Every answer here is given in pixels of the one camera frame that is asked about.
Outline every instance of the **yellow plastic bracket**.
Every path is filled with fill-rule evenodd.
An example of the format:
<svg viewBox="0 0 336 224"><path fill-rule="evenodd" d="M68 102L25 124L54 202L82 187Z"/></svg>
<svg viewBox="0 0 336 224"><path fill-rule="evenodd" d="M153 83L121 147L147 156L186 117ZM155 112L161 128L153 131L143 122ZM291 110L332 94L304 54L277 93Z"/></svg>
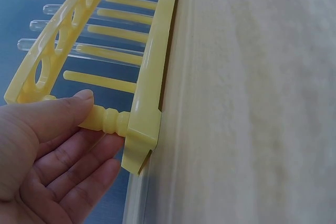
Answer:
<svg viewBox="0 0 336 224"><path fill-rule="evenodd" d="M27 53L6 93L7 103L28 103L43 100L50 94L59 72L101 0L66 0L52 17ZM40 77L35 83L35 72L41 61Z"/></svg>
<svg viewBox="0 0 336 224"><path fill-rule="evenodd" d="M56 78L75 41L100 0L66 0L41 32L11 81L6 94L7 103L29 103L53 100L50 95ZM125 136L122 166L139 174L145 161L157 145L161 122L159 100L170 25L175 0L159 0L149 34L90 25L93 33L107 34L146 43L142 59L94 47L77 47L93 55L141 64L137 83L131 83L87 73L65 71L64 78L134 93L131 112L118 112L94 105L81 127ZM37 66L42 69L35 83Z"/></svg>
<svg viewBox="0 0 336 224"><path fill-rule="evenodd" d="M158 1L140 67L121 163L135 174L159 138L159 100L174 4L175 0Z"/></svg>

